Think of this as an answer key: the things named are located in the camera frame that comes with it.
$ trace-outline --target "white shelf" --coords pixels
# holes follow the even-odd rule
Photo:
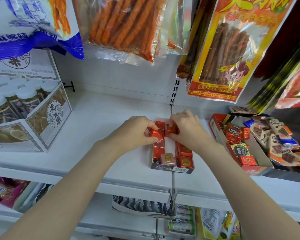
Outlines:
[[[94,92],[68,92],[73,114],[48,153],[0,152],[0,176],[56,184],[87,153],[131,116],[168,118],[168,104]],[[172,173],[150,169],[150,146],[119,158],[97,192],[168,202]]]
[[[22,214],[0,205],[0,221],[16,222]],[[125,214],[112,210],[112,195],[95,193],[76,231],[88,234],[152,240],[156,219]]]
[[[173,113],[184,107],[173,107]],[[210,132],[208,122],[211,111],[204,111],[201,123]],[[174,173],[175,188],[178,190],[176,203],[219,210],[231,210],[223,190],[206,163],[194,154],[195,170],[192,174]],[[278,203],[290,216],[300,222],[300,183],[264,176],[252,179]]]

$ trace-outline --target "barcode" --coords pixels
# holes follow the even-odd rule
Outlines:
[[[208,226],[205,222],[203,222],[203,225],[209,230],[212,231],[212,228],[210,226]]]
[[[188,172],[188,168],[177,168],[177,167],[175,167],[175,168],[173,168],[172,169],[172,172],[179,172],[179,173],[186,173],[186,172]]]

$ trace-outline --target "chocolate box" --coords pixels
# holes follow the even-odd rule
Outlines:
[[[13,68],[9,59],[0,61],[0,76],[20,75],[59,84],[26,119],[0,124],[0,151],[48,152],[72,113],[68,96],[51,51],[33,49],[16,59],[20,60],[18,68]]]
[[[253,136],[250,136],[249,139],[245,140],[246,144],[249,146],[249,152],[253,155],[258,163],[258,166],[248,166],[242,165],[239,159],[236,157],[233,152],[226,136],[224,135],[218,122],[224,121],[227,114],[215,113],[209,121],[209,127],[211,129],[212,135],[214,136],[216,142],[222,144],[224,148],[228,151],[234,161],[240,165],[240,167],[250,176],[261,176],[273,169],[271,161],[268,159],[267,155],[263,152],[258,142]],[[245,127],[244,124],[239,120],[238,117],[235,117],[232,121],[235,125],[239,127]]]
[[[156,118],[155,120],[165,122],[165,123],[169,122],[169,119],[164,119],[164,118]],[[165,137],[164,140],[165,140],[165,153],[172,153],[173,156],[176,157],[176,143],[175,143],[175,141],[172,140],[169,137]],[[194,162],[193,162],[193,167],[194,168],[183,168],[183,167],[177,167],[177,166],[168,166],[168,165],[163,165],[161,163],[157,163],[153,159],[153,146],[152,146],[151,153],[150,153],[150,167],[151,167],[151,169],[156,169],[156,170],[191,174],[194,171],[196,166],[194,165]]]

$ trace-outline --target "barcode sticker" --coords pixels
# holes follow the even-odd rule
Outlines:
[[[173,168],[172,169],[172,172],[178,172],[178,173],[186,173],[186,172],[188,172],[188,168],[177,168],[177,167],[175,167],[175,168]]]

